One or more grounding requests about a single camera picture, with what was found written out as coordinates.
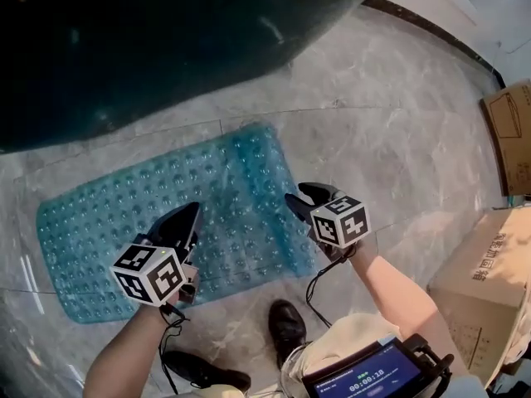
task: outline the cardboard box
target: cardboard box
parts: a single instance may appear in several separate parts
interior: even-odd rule
[[[531,81],[517,83],[480,101],[504,195],[531,193]]]
[[[492,211],[428,285],[470,373],[498,373],[529,300],[531,208]]]

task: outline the cardboard box flap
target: cardboard box flap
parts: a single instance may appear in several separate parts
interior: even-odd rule
[[[531,82],[520,81],[480,101],[505,195],[531,193]]]
[[[430,284],[519,308],[531,259],[531,208],[492,211],[454,251]]]

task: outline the black cable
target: black cable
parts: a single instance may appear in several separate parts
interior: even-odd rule
[[[168,378],[168,382],[169,382],[170,386],[173,389],[173,393],[175,395],[178,395],[179,393],[177,391],[177,387],[173,383],[173,379],[172,379],[172,377],[169,374],[168,367],[164,363],[163,354],[166,351],[166,345],[168,344],[168,339],[171,338],[171,337],[179,336],[181,334],[181,331],[183,330],[183,326],[181,326],[181,324],[183,324],[184,321],[187,321],[187,320],[190,321],[190,319],[186,318],[184,316],[183,312],[180,311],[179,309],[175,308],[174,306],[172,306],[172,311],[178,315],[178,319],[173,321],[173,322],[169,322],[168,319],[166,317],[164,317],[164,313],[163,313],[162,307],[159,309],[159,311],[160,311],[160,316],[163,318],[164,322],[166,322],[166,324],[168,326],[164,329],[163,336],[160,339],[160,342],[158,343],[158,356],[160,357],[160,363],[162,364],[163,372],[166,375],[166,377]],[[168,330],[172,329],[172,328],[176,328],[177,332],[169,334],[169,335],[166,336],[166,333],[168,332]]]
[[[319,317],[319,320],[321,320],[323,322],[323,324],[327,327],[327,328],[330,328],[330,326],[332,326],[332,323],[330,321],[328,321],[323,314],[321,314],[319,311],[317,311],[317,309],[315,309],[315,307],[310,303],[310,301],[312,300],[312,298],[314,297],[314,291],[315,291],[315,285],[317,284],[317,282],[319,281],[319,279],[324,276],[325,274],[327,274],[333,267],[335,267],[336,265],[339,265],[339,264],[342,264],[343,262],[345,262],[346,260],[348,260],[348,258],[350,258],[351,256],[354,256],[356,255],[356,251],[357,251],[357,247],[356,247],[356,244],[353,244],[351,246],[349,246],[345,252],[339,257],[337,258],[334,262],[328,264],[326,267],[324,267],[322,270],[320,270],[316,275],[315,277],[313,277],[309,283],[308,283],[308,288],[306,288],[306,303],[308,304],[308,306],[312,309],[312,311],[315,313],[315,315],[317,317]]]

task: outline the digital timer display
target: digital timer display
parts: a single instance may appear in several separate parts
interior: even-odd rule
[[[418,367],[391,344],[314,388],[319,398],[384,398],[419,373]]]

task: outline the forearm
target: forearm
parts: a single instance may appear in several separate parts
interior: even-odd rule
[[[397,325],[404,338],[419,333],[437,355],[454,355],[451,370],[456,376],[468,374],[451,339],[446,321],[430,296],[418,284],[382,256],[370,256],[361,251],[350,262],[382,316]]]
[[[92,363],[83,396],[140,397],[166,326],[158,308],[140,307]]]

